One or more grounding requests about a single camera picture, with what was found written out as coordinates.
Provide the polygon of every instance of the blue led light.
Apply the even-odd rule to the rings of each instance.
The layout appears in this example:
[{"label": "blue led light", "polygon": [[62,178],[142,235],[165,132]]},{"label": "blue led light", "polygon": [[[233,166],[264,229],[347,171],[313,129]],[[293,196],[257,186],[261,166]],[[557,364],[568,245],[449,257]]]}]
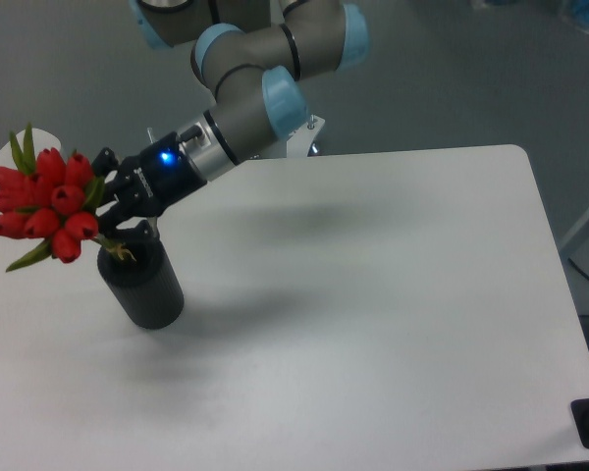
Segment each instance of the blue led light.
[{"label": "blue led light", "polygon": [[159,158],[164,165],[171,165],[175,162],[175,156],[170,152],[162,152],[159,154]]}]

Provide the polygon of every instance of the black vase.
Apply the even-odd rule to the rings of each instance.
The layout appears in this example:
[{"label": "black vase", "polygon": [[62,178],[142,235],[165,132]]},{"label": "black vase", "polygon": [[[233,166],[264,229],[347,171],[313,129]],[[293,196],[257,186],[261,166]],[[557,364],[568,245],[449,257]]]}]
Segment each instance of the black vase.
[{"label": "black vase", "polygon": [[134,323],[144,329],[172,324],[184,308],[184,293],[159,240],[128,246],[136,262],[98,251],[98,271]]}]

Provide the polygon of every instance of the tulip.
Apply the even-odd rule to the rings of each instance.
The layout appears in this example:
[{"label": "tulip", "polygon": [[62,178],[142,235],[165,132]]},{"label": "tulip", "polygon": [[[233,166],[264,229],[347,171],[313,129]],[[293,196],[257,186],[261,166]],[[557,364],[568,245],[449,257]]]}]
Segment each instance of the tulip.
[{"label": "tulip", "polygon": [[37,155],[36,171],[50,182],[50,184],[57,186],[64,182],[66,163],[59,151],[54,147],[50,150],[43,149]]},{"label": "tulip", "polygon": [[85,193],[78,186],[62,184],[52,191],[50,201],[59,214],[71,216],[85,203]]},{"label": "tulip", "polygon": [[28,238],[47,238],[61,227],[57,213],[50,208],[41,208],[30,216],[24,225],[24,235]]},{"label": "tulip", "polygon": [[0,189],[0,212],[8,213],[34,204],[32,191],[26,189]]},{"label": "tulip", "polygon": [[91,170],[89,161],[83,155],[75,154],[68,159],[65,184],[73,184],[79,188],[85,188],[93,178],[94,171]]},{"label": "tulip", "polygon": [[49,207],[53,190],[52,183],[41,174],[33,174],[29,180],[34,205],[42,208]]},{"label": "tulip", "polygon": [[72,238],[86,240],[98,234],[98,221],[92,214],[81,211],[70,216],[64,228]]},{"label": "tulip", "polygon": [[80,256],[80,241],[74,240],[65,229],[52,236],[50,247],[52,254],[63,263],[74,262]]},{"label": "tulip", "polygon": [[24,180],[22,172],[0,166],[0,189],[22,189]]},{"label": "tulip", "polygon": [[16,212],[0,214],[0,236],[24,238],[24,226],[28,215]]}]

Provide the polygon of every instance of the tulip stem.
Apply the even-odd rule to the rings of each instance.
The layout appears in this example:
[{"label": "tulip stem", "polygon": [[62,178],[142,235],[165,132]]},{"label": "tulip stem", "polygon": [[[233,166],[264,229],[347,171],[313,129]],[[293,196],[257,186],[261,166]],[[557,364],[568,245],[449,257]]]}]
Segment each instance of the tulip stem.
[{"label": "tulip stem", "polygon": [[132,252],[128,250],[122,242],[111,240],[102,235],[99,235],[92,240],[107,250],[107,252],[118,262],[128,262],[129,259],[134,262],[137,261]]}]

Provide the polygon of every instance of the tulip bouquet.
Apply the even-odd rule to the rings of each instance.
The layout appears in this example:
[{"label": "tulip bouquet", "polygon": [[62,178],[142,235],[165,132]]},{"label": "tulip bouquet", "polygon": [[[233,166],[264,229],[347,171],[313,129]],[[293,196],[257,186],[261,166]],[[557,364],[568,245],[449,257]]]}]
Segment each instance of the tulip bouquet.
[{"label": "tulip bouquet", "polygon": [[122,244],[98,233],[96,209],[105,180],[94,175],[84,156],[75,151],[66,163],[52,148],[35,158],[30,125],[22,147],[13,132],[10,143],[16,169],[0,166],[0,236],[41,242],[9,265],[7,272],[48,257],[74,262],[84,240],[99,243],[116,259],[133,257]]}]

